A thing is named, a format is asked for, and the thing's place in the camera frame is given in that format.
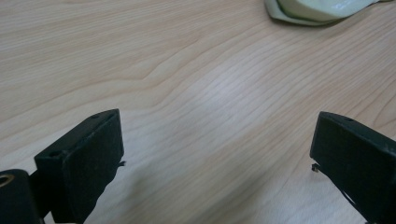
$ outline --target small screw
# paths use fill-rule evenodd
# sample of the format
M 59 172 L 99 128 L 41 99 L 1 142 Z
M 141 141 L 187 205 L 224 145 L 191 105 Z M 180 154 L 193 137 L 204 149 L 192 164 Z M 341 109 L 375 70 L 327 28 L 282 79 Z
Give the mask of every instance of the small screw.
M 318 173 L 318 172 L 319 172 L 318 165 L 317 165 L 317 164 L 312 164 L 311 170 L 312 170 L 313 172 L 315 172 L 315 173 Z

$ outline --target light wood surface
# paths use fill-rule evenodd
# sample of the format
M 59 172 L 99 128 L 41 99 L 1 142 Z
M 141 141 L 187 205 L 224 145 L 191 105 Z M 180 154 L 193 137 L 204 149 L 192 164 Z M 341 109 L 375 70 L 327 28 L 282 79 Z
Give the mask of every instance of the light wood surface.
M 262 0 L 3 0 L 0 170 L 119 108 L 127 163 L 86 223 L 364 223 L 309 149 L 321 110 L 396 139 L 395 22 L 395 2 L 312 28 Z

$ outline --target black plastic part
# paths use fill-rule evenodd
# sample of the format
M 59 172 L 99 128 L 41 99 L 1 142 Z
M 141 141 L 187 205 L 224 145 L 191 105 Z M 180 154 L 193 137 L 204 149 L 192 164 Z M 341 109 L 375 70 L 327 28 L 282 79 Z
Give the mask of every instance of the black plastic part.
M 321 112 L 310 156 L 370 223 L 396 223 L 396 142 L 353 119 Z
M 116 175 L 123 155 L 120 112 L 89 117 L 35 156 L 55 222 L 83 223 Z M 41 213 L 46 208 L 40 207 Z
M 42 224 L 29 175 L 23 170 L 0 172 L 0 223 Z

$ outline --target wood grain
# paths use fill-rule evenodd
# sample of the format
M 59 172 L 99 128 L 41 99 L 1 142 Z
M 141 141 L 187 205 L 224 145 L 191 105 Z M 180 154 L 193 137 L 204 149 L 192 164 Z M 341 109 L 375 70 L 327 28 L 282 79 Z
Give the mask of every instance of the wood grain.
M 395 2 L 312 28 L 262 0 L 3 0 L 0 169 L 119 108 L 127 165 L 86 223 L 363 223 L 308 152 L 321 110 L 396 140 L 395 21 Z

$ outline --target round hole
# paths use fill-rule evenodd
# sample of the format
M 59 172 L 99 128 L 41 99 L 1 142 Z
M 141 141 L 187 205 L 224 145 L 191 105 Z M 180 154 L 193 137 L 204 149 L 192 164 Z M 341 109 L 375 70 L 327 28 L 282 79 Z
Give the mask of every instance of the round hole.
M 0 175 L 0 188 L 9 184 L 14 179 L 14 175 Z

